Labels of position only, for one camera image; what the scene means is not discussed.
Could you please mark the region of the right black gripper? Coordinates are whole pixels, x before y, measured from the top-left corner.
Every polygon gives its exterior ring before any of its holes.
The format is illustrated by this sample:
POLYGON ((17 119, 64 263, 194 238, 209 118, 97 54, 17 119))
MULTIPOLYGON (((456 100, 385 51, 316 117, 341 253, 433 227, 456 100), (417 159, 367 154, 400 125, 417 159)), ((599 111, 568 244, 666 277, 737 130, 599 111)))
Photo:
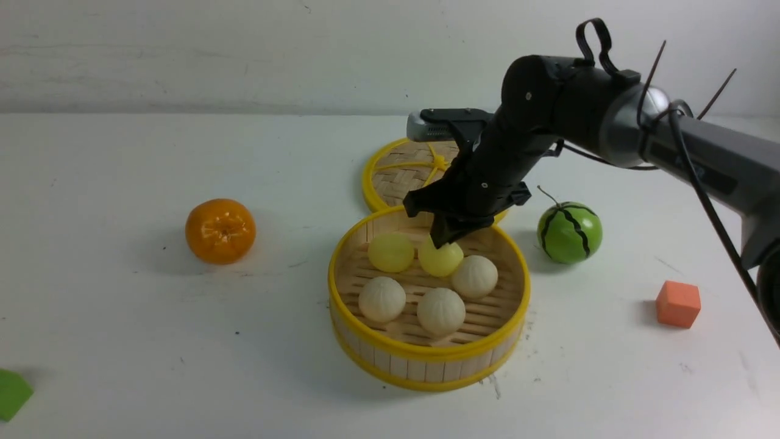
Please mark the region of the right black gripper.
POLYGON ((532 134, 492 118, 471 147, 458 147, 440 180, 410 191, 402 205, 410 217, 433 214, 431 242, 441 248, 490 227, 496 214, 526 202, 522 180, 531 167, 532 134))

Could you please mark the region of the right black silver robot arm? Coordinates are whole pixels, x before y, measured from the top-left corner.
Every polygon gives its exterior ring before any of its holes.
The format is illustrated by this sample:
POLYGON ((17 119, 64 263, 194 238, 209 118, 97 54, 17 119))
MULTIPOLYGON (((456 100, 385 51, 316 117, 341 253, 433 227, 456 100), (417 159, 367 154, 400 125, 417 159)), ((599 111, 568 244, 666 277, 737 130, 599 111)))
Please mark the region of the right black silver robot arm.
POLYGON ((459 152, 439 181, 409 192, 408 216, 434 216, 436 246, 489 227, 529 198, 524 178, 552 145, 571 143, 603 162, 641 162, 693 187, 732 264, 778 336, 778 143, 692 117, 685 102, 652 97, 635 71, 590 59, 528 55, 505 73, 493 114, 425 109, 408 134, 434 128, 459 152))

